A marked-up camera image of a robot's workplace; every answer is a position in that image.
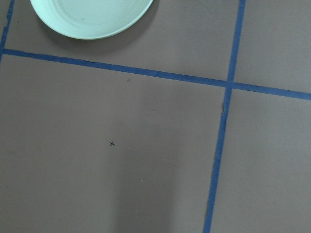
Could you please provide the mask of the light green plate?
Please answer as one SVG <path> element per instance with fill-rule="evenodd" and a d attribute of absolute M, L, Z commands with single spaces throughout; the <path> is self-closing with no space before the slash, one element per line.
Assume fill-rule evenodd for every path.
<path fill-rule="evenodd" d="M 35 13 L 55 32 L 94 40 L 119 34 L 152 5 L 151 0 L 32 0 Z"/>

